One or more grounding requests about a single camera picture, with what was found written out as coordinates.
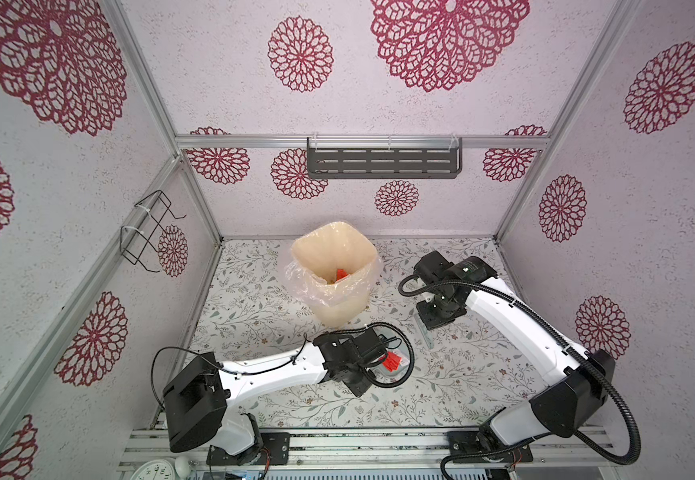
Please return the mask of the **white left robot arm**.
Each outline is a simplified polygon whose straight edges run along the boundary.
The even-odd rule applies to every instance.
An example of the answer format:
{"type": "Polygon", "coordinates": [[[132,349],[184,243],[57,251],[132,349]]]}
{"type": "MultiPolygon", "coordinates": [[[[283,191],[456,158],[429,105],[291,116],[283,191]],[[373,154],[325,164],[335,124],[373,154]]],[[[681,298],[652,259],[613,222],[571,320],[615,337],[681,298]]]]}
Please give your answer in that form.
{"type": "Polygon", "coordinates": [[[354,396],[377,379],[373,367],[387,358],[393,338],[367,327],[333,331],[305,339],[295,350],[255,360],[221,362],[215,354],[196,354],[163,388],[169,450],[185,453],[215,447],[238,465],[259,456],[264,443],[251,414],[232,410],[244,400],[301,385],[335,381],[354,396]]]}

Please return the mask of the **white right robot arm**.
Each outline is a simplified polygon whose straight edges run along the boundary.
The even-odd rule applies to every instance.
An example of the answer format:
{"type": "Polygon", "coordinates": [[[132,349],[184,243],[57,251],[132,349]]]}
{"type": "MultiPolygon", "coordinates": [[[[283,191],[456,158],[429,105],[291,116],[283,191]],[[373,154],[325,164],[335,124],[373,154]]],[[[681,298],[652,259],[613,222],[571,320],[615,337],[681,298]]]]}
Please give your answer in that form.
{"type": "Polygon", "coordinates": [[[529,360],[545,388],[521,403],[489,417],[477,431],[475,453],[519,448],[545,435],[579,436],[579,428],[607,402],[601,382],[585,369],[577,353],[606,380],[613,379],[615,360],[607,353],[589,353],[583,346],[543,327],[499,274],[481,258],[457,264],[433,251],[421,258],[411,279],[426,290],[417,313],[428,330],[447,326],[475,313],[495,326],[529,360]]]}

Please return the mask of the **grey-green plastic dustpan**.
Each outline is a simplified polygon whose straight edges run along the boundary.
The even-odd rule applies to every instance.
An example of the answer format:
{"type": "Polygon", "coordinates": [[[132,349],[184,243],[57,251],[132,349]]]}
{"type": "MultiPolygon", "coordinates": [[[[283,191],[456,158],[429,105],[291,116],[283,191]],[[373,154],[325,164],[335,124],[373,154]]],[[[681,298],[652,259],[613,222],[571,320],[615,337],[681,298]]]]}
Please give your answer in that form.
{"type": "Polygon", "coordinates": [[[409,367],[409,356],[399,349],[387,350],[383,362],[371,367],[371,371],[381,383],[393,383],[401,380],[409,367]]]}

